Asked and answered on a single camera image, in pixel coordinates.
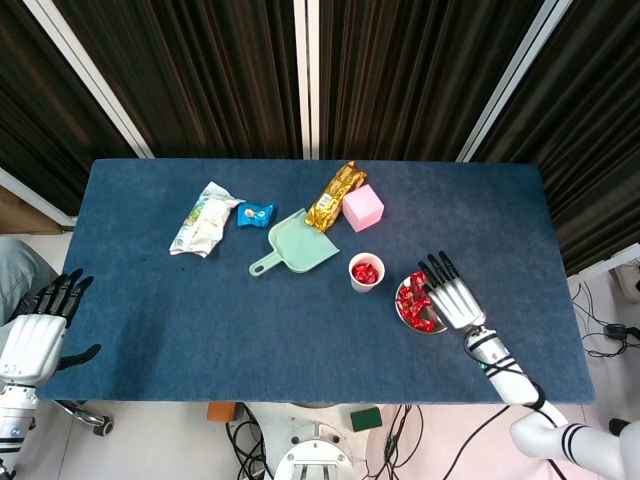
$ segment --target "pink sponge block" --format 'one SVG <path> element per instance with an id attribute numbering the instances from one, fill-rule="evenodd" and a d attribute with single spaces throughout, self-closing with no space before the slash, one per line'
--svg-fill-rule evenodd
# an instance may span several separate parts
<path id="1" fill-rule="evenodd" d="M 356 232 L 370 227 L 382 218 L 384 204 L 369 185 L 365 185 L 342 199 L 342 212 Z"/>

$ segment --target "white cup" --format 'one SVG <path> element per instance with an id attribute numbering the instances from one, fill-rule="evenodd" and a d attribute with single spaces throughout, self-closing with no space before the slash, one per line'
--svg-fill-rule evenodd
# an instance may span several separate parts
<path id="1" fill-rule="evenodd" d="M 353 267 L 359 263 L 370 263 L 373 268 L 378 271 L 378 280 L 376 281 L 376 283 L 360 283 L 353 277 Z M 382 278 L 384 277 L 384 263 L 382 263 L 382 260 L 380 260 L 373 253 L 359 253 L 354 256 L 349 262 L 349 277 L 351 277 L 351 286 L 356 292 L 367 293 L 382 281 Z"/>

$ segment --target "blue tablecloth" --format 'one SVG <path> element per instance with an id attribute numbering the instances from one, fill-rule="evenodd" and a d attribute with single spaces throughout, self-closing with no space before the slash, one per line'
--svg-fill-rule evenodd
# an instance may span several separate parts
<path id="1" fill-rule="evenodd" d="M 527 165 L 360 161 L 382 221 L 328 231 L 341 253 L 305 274 L 254 278 L 267 231 L 239 229 L 207 258 L 169 245 L 204 186 L 308 208 L 343 162 L 109 159 L 91 171 L 65 271 L 95 276 L 64 353 L 91 362 L 58 373 L 58 399 L 473 403 L 499 397 L 459 335 L 421 335 L 395 312 L 399 282 L 447 251 L 521 366 L 550 400 L 591 402 L 593 388 L 539 173 Z M 381 285 L 354 292 L 347 264 L 368 251 Z"/>

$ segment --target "green dustpan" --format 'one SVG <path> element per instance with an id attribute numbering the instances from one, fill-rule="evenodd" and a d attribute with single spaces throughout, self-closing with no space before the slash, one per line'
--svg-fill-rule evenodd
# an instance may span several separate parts
<path id="1" fill-rule="evenodd" d="M 308 272 L 340 251 L 324 233 L 304 223 L 306 216 L 303 208 L 269 230 L 273 252 L 251 264 L 251 275 L 262 275 L 280 262 L 284 262 L 292 272 Z"/>

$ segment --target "gold snack bag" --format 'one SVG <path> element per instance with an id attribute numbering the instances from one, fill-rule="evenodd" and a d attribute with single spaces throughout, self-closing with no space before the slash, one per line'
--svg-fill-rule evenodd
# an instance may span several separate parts
<path id="1" fill-rule="evenodd" d="M 354 160 L 347 162 L 338 170 L 320 198 L 311 206 L 304 220 L 305 223 L 313 225 L 321 232 L 326 232 L 338 218 L 344 196 L 362 185 L 365 178 L 367 174 L 356 168 Z"/>

